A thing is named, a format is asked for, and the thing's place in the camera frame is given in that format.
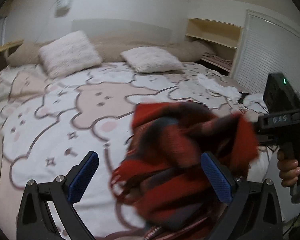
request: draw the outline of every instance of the white wall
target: white wall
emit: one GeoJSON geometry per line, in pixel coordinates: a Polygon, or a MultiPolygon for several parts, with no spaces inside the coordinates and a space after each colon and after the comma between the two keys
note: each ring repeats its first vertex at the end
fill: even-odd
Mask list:
{"type": "MultiPolygon", "coordinates": [[[[287,8],[287,10],[288,9],[291,10],[291,15],[300,16],[297,7],[287,8]]],[[[227,22],[243,27],[246,10],[256,11],[276,18],[300,32],[300,17],[288,18],[276,11],[259,5],[233,0],[191,0],[188,17],[227,22]]]]}
{"type": "Polygon", "coordinates": [[[123,19],[172,30],[172,41],[184,39],[187,0],[73,0],[68,14],[55,17],[56,0],[13,0],[6,40],[43,42],[70,32],[74,19],[123,19]]]}

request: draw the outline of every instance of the blue gripper pad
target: blue gripper pad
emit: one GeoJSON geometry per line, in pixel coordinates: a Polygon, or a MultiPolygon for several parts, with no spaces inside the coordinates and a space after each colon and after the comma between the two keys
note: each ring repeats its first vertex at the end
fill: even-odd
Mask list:
{"type": "Polygon", "coordinates": [[[98,154],[93,152],[69,185],[68,201],[70,204],[80,201],[98,166],[98,154]]]}
{"type": "Polygon", "coordinates": [[[218,199],[229,205],[233,199],[231,185],[207,153],[201,155],[201,167],[216,192],[218,199]]]}

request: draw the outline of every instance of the fluffy pillow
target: fluffy pillow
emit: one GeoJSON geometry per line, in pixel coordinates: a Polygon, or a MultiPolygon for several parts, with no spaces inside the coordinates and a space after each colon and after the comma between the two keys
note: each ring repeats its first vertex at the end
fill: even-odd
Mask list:
{"type": "Polygon", "coordinates": [[[21,46],[7,58],[7,62],[11,67],[39,64],[39,49],[40,47],[33,42],[24,41],[21,46]]]}
{"type": "Polygon", "coordinates": [[[213,48],[205,41],[193,41],[192,45],[200,51],[202,56],[216,55],[213,48]]]}
{"type": "Polygon", "coordinates": [[[165,72],[182,69],[183,64],[172,54],[158,47],[139,47],[122,52],[122,57],[137,72],[165,72]]]}
{"type": "Polygon", "coordinates": [[[83,31],[69,33],[43,46],[39,55],[50,78],[66,77],[102,62],[83,31]]]}

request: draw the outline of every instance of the white pillow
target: white pillow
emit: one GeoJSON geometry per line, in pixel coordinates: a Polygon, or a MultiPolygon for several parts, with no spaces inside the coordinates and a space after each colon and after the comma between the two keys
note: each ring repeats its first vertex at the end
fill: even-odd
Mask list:
{"type": "Polygon", "coordinates": [[[39,55],[50,78],[66,77],[102,62],[83,31],[69,33],[41,47],[39,55]]]}
{"type": "Polygon", "coordinates": [[[177,57],[158,47],[139,47],[124,51],[122,57],[137,72],[165,72],[182,69],[177,57]]]}

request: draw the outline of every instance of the red plaid scarf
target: red plaid scarf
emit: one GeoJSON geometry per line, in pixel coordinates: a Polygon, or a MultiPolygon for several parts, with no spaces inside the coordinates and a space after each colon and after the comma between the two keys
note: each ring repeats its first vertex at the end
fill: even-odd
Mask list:
{"type": "Polygon", "coordinates": [[[139,104],[127,155],[110,188],[151,225],[145,238],[195,239],[212,229],[218,200],[200,166],[213,152],[233,174],[246,176],[258,156],[253,127],[240,114],[217,118],[194,102],[139,104]]]}

